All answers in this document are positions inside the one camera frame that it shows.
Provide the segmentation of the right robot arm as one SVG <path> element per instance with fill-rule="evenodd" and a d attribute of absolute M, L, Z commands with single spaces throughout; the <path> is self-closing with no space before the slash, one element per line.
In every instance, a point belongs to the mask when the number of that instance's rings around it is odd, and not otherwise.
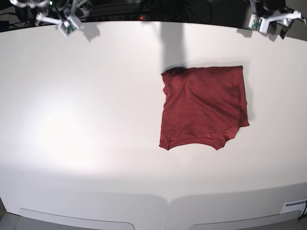
<path fill-rule="evenodd" d="M 54 24 L 65 35 L 80 30 L 80 19 L 89 16 L 93 7 L 90 0 L 11 0 L 10 3 L 19 8 L 36 10 L 36 25 Z"/>

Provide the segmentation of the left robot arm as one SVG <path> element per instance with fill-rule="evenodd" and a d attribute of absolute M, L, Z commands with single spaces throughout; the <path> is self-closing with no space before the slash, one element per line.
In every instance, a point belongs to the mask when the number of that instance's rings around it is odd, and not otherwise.
<path fill-rule="evenodd" d="M 275 34 L 277 25 L 282 28 L 279 36 L 284 39 L 295 20 L 307 23 L 302 13 L 289 8 L 284 0 L 250 0 L 252 14 L 248 27 L 262 34 Z"/>

